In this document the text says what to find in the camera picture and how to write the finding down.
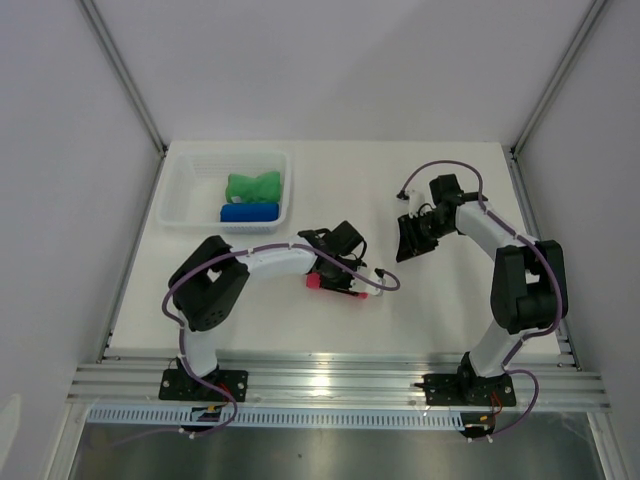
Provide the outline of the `pink towel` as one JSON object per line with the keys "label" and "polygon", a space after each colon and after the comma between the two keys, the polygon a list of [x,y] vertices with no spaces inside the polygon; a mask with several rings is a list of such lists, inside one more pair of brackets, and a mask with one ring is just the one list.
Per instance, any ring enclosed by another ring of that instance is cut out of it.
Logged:
{"label": "pink towel", "polygon": [[319,273],[310,273],[306,276],[306,287],[312,290],[327,290],[336,293],[345,294],[359,299],[367,299],[368,294],[364,292],[355,292],[343,287],[336,286],[322,277]]}

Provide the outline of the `green towel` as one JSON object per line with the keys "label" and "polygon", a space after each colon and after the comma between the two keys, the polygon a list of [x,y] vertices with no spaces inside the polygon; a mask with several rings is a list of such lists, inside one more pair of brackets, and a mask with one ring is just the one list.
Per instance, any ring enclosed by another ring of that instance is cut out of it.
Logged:
{"label": "green towel", "polygon": [[229,174],[225,198],[228,203],[278,203],[281,199],[281,176],[269,171],[256,177]]}

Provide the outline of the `blue towel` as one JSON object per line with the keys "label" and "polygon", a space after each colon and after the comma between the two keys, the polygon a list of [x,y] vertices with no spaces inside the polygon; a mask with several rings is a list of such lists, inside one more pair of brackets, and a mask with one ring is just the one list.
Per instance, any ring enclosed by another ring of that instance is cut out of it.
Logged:
{"label": "blue towel", "polygon": [[278,217],[278,203],[231,203],[220,211],[220,221],[224,223],[271,222]]}

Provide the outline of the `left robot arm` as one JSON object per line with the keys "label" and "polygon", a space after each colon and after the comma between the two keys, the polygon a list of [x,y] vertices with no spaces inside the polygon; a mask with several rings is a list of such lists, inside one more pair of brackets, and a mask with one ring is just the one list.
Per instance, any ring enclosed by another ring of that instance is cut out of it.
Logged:
{"label": "left robot arm", "polygon": [[219,235],[206,238],[169,278],[162,301],[163,313],[180,328],[179,351],[187,369],[182,388],[197,400],[215,392],[219,362],[212,330],[230,315],[251,280],[302,275],[309,288],[365,297],[355,275],[367,268],[366,251],[366,240],[347,221],[244,250]]}

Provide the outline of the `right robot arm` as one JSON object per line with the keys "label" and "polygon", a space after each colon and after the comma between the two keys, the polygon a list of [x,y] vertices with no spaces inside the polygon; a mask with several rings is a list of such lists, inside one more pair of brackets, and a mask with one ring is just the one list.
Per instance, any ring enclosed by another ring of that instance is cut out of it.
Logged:
{"label": "right robot arm", "polygon": [[482,191],[464,191],[454,174],[437,177],[429,188],[431,202],[408,188],[397,194],[408,212],[398,218],[396,261],[430,253],[454,233],[468,237],[493,261],[493,320],[457,369],[458,395],[475,404],[507,378],[506,367],[528,340],[554,333],[568,313],[564,252],[554,240],[518,232]]}

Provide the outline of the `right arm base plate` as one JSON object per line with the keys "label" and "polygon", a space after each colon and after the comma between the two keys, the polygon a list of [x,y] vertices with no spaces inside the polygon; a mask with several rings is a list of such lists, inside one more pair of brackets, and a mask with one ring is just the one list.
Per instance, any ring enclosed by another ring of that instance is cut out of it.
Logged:
{"label": "right arm base plate", "polygon": [[423,391],[430,406],[489,407],[516,405],[515,389],[510,376],[465,378],[461,374],[425,374],[413,384]]}

